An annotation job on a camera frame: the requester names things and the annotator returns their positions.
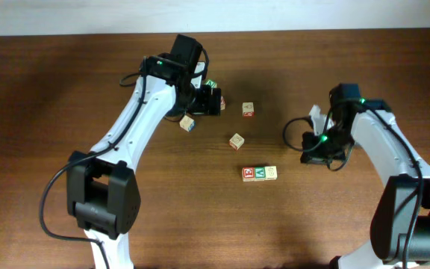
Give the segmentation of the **pretzel picture wooden block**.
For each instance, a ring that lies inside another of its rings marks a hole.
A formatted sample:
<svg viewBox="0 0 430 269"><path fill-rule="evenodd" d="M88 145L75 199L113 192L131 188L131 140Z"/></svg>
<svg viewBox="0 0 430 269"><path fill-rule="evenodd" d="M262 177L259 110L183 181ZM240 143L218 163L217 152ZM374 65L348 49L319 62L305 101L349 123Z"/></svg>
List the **pretzel picture wooden block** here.
<svg viewBox="0 0 430 269"><path fill-rule="evenodd" d="M266 166L266 180L276 180L278 178L277 168L276 166Z"/></svg>

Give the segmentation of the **green V wooden block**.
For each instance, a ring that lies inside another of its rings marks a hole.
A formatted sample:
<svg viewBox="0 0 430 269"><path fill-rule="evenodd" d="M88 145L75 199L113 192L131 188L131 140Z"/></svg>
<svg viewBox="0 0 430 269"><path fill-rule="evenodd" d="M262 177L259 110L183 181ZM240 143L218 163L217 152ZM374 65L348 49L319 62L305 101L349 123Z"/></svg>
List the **green V wooden block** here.
<svg viewBox="0 0 430 269"><path fill-rule="evenodd" d="M267 179L267 174L264 167L255 167L254 175L255 175L255 181L264 181Z"/></svg>

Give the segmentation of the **red E elephant block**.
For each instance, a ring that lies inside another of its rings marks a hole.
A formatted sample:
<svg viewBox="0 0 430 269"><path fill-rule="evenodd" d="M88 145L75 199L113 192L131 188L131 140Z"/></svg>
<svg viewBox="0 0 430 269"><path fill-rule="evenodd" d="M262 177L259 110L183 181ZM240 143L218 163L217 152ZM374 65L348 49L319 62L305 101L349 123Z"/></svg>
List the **red E elephant block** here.
<svg viewBox="0 0 430 269"><path fill-rule="evenodd" d="M255 169L254 167L243 167L242 168L242 179L244 182L252 182L255 180Z"/></svg>

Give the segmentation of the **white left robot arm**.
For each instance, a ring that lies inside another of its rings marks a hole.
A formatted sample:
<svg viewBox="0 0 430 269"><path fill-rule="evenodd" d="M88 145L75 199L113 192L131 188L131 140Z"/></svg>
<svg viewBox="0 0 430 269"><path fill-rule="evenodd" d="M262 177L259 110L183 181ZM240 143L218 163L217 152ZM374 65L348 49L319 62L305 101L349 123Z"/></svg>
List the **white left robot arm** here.
<svg viewBox="0 0 430 269"><path fill-rule="evenodd" d="M132 268L128 232L140 210L135 171L164 117L218 116L221 90L203 84L202 44L179 34L168 53L143 59L134 92L107 134L66 170L67 210L90 241L96 268Z"/></svg>

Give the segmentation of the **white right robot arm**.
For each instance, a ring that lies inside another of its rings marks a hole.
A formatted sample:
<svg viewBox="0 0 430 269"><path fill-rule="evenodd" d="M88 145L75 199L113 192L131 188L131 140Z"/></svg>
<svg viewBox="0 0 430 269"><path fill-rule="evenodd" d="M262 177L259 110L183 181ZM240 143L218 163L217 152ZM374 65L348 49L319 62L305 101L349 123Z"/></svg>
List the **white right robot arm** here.
<svg viewBox="0 0 430 269"><path fill-rule="evenodd" d="M305 118L303 163L345 164L359 145L371 160L384 191L370 224L370 238L336 256L330 268L415 268L430 265L430 165L416 152L382 99L361 97L356 84L329 93L330 109L314 105Z"/></svg>

